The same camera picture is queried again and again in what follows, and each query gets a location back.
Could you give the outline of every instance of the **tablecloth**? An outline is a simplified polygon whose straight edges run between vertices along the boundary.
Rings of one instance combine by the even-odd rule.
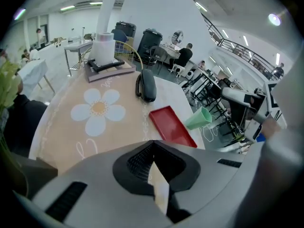
[[[87,83],[83,69],[48,106],[36,130],[30,158],[40,157],[62,173],[93,154],[132,143],[161,140],[149,112],[170,105],[181,121],[192,115],[182,88],[155,77],[157,98],[135,96],[139,72]],[[198,129],[190,131],[199,148]]]
[[[28,62],[18,72],[23,81],[23,90],[21,94],[29,97],[47,71],[48,68],[45,60],[34,60]]]

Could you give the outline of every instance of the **person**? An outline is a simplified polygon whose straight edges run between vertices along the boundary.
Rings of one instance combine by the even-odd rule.
[[[200,67],[201,69],[203,69],[204,71],[206,71],[205,61],[204,61],[204,60],[202,60],[202,61],[200,62],[199,67]]]
[[[178,59],[174,59],[171,58],[170,61],[170,69],[171,70],[173,68],[173,64],[177,64],[180,65],[182,67],[185,67],[186,64],[188,63],[188,61],[190,60],[190,58],[193,55],[193,52],[191,51],[192,49],[192,44],[189,43],[186,48],[183,48],[181,50],[176,50],[178,53],[180,53],[180,57]]]
[[[8,119],[4,127],[4,137],[8,148],[15,154],[28,157],[35,131],[47,106],[21,95],[23,82],[18,86],[14,105],[8,108]]]
[[[284,76],[284,70],[283,70],[283,67],[284,67],[284,63],[281,63],[280,66],[277,66],[274,71],[273,71],[273,75],[275,77],[277,77],[278,79],[282,76]]]
[[[21,62],[20,62],[21,66],[24,67],[28,62],[29,62],[29,60],[27,59],[27,57],[24,54],[22,54]]]
[[[24,49],[23,54],[25,55],[25,57],[29,60],[29,52],[27,49]]]
[[[31,47],[29,49],[29,59],[30,60],[39,60],[40,59],[38,51],[36,49],[34,49],[33,47]]]
[[[8,60],[8,54],[2,48],[0,48],[0,67]]]
[[[45,47],[45,42],[46,42],[46,34],[43,30],[41,30],[40,28],[38,28],[36,30],[36,33],[38,35],[38,44],[40,45],[40,47]]]

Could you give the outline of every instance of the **black stapler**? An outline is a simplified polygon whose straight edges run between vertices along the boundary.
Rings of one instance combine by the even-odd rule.
[[[146,102],[153,102],[156,99],[156,85],[153,72],[143,69],[138,75],[135,86],[135,94]]]

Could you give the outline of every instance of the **person in black shirt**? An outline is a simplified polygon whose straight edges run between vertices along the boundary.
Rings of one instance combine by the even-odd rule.
[[[183,49],[177,51],[178,53],[180,53],[180,57],[178,59],[174,59],[174,58],[170,59],[170,69],[169,70],[171,70],[173,68],[173,64],[177,64],[182,67],[185,67],[193,55],[191,49],[192,49],[192,44],[189,43],[186,46],[186,48],[183,48]]]
[[[281,63],[280,66],[277,66],[275,68],[275,70],[273,71],[273,74],[275,77],[277,77],[278,79],[282,76],[284,76],[284,70],[283,70],[283,67],[284,67],[284,63]]]

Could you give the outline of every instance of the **white wall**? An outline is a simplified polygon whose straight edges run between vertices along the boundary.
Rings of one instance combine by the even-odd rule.
[[[36,30],[37,30],[37,17],[28,19],[28,39],[30,45],[38,42],[38,36]]]
[[[5,37],[0,43],[0,48],[6,49],[11,62],[21,60],[21,55],[25,49],[23,21],[9,27]]]
[[[48,15],[41,15],[40,16],[40,25],[48,24]]]
[[[216,45],[210,38],[205,21],[193,0],[125,0],[120,20],[137,26],[134,48],[137,49],[143,31],[156,29],[163,35],[163,42],[177,30],[182,30],[185,47],[193,44],[192,61],[206,60],[209,51]]]
[[[252,65],[240,59],[237,55],[227,52],[225,49],[216,47],[211,52],[214,60],[228,73],[226,67],[231,72],[237,73],[236,79],[243,86],[244,90],[253,92],[257,87],[262,87],[265,81],[268,81],[257,69]]]
[[[82,36],[82,27],[85,34],[96,32],[100,8],[69,11],[67,13],[49,14],[50,38]],[[108,25],[108,32],[115,28],[119,22],[120,9],[113,9]]]
[[[263,41],[255,36],[252,36],[248,33],[244,33],[241,31],[229,29],[229,28],[223,28],[223,27],[217,27],[218,30],[221,32],[222,36],[225,39],[234,41],[240,45],[243,45],[253,52],[258,53],[261,57],[263,57],[265,60],[267,60],[270,64],[272,64],[274,67],[276,67],[276,54],[280,54],[280,62],[284,63],[284,72],[285,74],[290,70],[292,67],[294,61],[290,59],[285,53],[280,51],[278,48],[274,47],[273,45],[269,44],[266,41]],[[228,34],[229,38],[225,36],[222,30],[225,30],[225,32]],[[246,39],[248,41],[249,46],[245,44],[243,36],[246,36]]]
[[[50,13],[48,15],[48,35],[49,40],[58,37],[67,37],[65,17],[61,13]]]

